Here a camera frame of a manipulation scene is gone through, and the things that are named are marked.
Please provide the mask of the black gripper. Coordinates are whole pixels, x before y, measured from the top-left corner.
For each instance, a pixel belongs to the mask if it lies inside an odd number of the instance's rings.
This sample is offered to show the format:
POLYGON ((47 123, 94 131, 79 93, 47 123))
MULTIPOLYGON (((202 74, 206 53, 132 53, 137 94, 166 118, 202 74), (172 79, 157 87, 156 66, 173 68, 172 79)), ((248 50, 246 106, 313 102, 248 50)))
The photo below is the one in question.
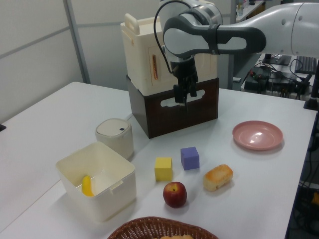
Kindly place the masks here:
POLYGON ((175 102, 187 107, 187 95, 197 96, 196 83, 198 82, 195 59, 191 57, 181 62, 171 62, 172 74, 177 78, 177 85, 173 86, 175 102))

